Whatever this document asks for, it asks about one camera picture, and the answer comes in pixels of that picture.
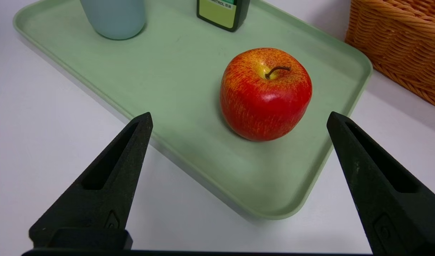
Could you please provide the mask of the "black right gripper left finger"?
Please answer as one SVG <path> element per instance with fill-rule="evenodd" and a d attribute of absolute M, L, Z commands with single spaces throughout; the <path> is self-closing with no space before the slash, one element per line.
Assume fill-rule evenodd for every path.
<path fill-rule="evenodd" d="M 133 118 L 29 229 L 35 249 L 122 250 L 153 121 Z"/>

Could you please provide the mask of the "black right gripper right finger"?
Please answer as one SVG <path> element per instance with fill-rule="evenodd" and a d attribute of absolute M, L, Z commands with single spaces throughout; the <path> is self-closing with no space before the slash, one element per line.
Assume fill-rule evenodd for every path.
<path fill-rule="evenodd" d="M 350 118 L 327 130 L 372 253 L 435 256 L 435 193 Z"/>

